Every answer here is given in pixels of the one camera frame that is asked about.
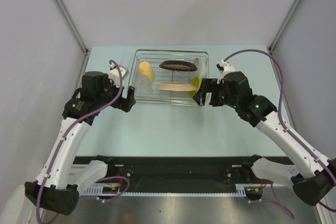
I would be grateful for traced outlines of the lime green bowl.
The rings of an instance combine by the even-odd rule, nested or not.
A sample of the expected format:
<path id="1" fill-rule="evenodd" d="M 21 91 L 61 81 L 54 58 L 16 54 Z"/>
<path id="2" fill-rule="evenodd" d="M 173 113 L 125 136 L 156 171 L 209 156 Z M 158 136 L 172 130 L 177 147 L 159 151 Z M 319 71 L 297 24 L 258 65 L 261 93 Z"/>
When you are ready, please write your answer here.
<path id="1" fill-rule="evenodd" d="M 189 92 L 190 98 L 193 98 L 194 95 L 196 95 L 201 87 L 202 84 L 202 78 L 200 77 L 195 77 L 191 81 L 191 85 L 195 88 L 195 90 Z"/>

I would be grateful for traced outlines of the white bowl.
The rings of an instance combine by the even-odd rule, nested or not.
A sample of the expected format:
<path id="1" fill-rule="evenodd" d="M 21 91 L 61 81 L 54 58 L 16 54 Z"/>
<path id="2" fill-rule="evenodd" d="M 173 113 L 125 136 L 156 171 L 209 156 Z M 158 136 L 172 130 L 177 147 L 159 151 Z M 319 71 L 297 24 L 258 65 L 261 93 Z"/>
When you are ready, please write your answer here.
<path id="1" fill-rule="evenodd" d="M 207 74 L 207 64 L 205 63 L 205 61 L 203 59 L 200 58 L 196 58 L 193 61 L 193 64 L 196 65 L 197 70 L 194 72 L 191 72 L 191 77 L 192 78 L 204 78 Z"/>

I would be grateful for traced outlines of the beige bird pattern plate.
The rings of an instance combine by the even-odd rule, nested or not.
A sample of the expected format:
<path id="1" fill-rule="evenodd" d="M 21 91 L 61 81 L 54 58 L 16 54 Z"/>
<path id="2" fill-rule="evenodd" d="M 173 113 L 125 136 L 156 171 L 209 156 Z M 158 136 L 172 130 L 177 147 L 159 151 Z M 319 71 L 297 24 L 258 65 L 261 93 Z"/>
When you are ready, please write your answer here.
<path id="1" fill-rule="evenodd" d="M 196 87 L 190 83 L 163 83 L 156 87 L 158 90 L 163 91 L 176 91 L 176 92 L 190 92 L 195 91 Z"/>

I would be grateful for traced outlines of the yellow mug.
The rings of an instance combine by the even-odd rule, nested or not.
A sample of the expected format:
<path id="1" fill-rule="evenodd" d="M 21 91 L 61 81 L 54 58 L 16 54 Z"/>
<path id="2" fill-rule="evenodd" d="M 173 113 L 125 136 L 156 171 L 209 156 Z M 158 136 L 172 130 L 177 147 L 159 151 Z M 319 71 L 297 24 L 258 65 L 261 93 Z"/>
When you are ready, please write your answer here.
<path id="1" fill-rule="evenodd" d="M 138 73 L 139 76 L 147 77 L 150 83 L 154 81 L 153 68 L 149 62 L 147 61 L 141 62 L 139 64 Z"/>

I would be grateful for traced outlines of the red rimmed beige plate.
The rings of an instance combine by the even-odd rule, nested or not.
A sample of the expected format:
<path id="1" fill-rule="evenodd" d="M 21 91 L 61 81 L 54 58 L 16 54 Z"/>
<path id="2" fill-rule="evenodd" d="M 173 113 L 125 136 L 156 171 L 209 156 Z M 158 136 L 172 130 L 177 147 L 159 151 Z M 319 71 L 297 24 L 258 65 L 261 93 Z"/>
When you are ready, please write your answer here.
<path id="1" fill-rule="evenodd" d="M 171 71 L 196 71 L 198 68 L 195 64 L 180 60 L 166 60 L 159 65 L 160 68 Z"/>

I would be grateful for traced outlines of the chrome wire dish rack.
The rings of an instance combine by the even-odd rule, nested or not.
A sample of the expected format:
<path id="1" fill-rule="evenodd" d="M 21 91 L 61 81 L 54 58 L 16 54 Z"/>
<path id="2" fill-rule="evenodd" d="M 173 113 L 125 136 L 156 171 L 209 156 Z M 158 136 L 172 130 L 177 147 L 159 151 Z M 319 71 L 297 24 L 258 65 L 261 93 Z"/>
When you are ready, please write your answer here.
<path id="1" fill-rule="evenodd" d="M 187 50 L 162 50 L 162 49 L 138 49 L 133 57 L 130 70 L 129 86 L 135 87 L 134 98 L 138 103 L 171 104 L 171 105 L 196 105 L 188 92 L 163 91 L 156 87 L 163 83 L 191 83 L 191 72 L 171 71 L 159 67 L 166 60 L 180 60 L 191 62 L 196 58 L 203 59 L 208 64 L 209 55 L 205 51 Z M 140 92 L 139 64 L 147 61 L 151 64 L 154 72 L 152 92 L 145 94 Z"/>

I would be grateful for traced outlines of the clear glass cup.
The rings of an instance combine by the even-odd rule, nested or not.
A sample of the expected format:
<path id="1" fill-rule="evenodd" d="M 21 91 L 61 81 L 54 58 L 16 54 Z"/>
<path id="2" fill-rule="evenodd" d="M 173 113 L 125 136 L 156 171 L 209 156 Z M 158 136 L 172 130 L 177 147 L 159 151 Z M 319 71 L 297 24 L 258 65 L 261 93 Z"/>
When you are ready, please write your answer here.
<path id="1" fill-rule="evenodd" d="M 152 82 L 147 76 L 140 77 L 140 92 L 145 94 L 152 92 Z"/>

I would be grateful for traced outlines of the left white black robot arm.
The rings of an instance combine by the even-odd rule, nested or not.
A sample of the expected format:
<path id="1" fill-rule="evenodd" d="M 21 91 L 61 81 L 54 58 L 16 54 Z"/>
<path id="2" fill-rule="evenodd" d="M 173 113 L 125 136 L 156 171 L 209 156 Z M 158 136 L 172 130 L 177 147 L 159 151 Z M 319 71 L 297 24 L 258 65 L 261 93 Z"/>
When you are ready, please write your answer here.
<path id="1" fill-rule="evenodd" d="M 122 97 L 127 75 L 127 68 L 118 67 L 109 73 L 89 71 L 82 76 L 81 88 L 65 105 L 60 131 L 46 164 L 35 181 L 24 183 L 25 196 L 36 207 L 69 215 L 92 184 L 115 178 L 112 159 L 104 156 L 96 156 L 74 175 L 70 175 L 70 170 L 83 138 L 100 111 L 111 106 L 129 112 L 135 105 L 134 87 L 128 88 L 126 98 Z"/>

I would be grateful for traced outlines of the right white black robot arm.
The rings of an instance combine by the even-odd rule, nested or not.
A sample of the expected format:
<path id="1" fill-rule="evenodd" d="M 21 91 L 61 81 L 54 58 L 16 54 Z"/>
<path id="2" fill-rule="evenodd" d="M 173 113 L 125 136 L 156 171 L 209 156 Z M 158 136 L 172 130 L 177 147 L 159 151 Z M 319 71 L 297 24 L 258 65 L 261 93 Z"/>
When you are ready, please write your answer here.
<path id="1" fill-rule="evenodd" d="M 269 137 L 293 163 L 283 165 L 254 155 L 244 163 L 245 181 L 254 183 L 260 178 L 287 186 L 309 206 L 317 205 L 335 187 L 335 159 L 321 154 L 291 129 L 266 97 L 253 94 L 242 72 L 228 73 L 221 80 L 203 79 L 193 100 L 204 106 L 207 94 L 211 95 L 211 106 L 233 108 L 242 120 Z"/>

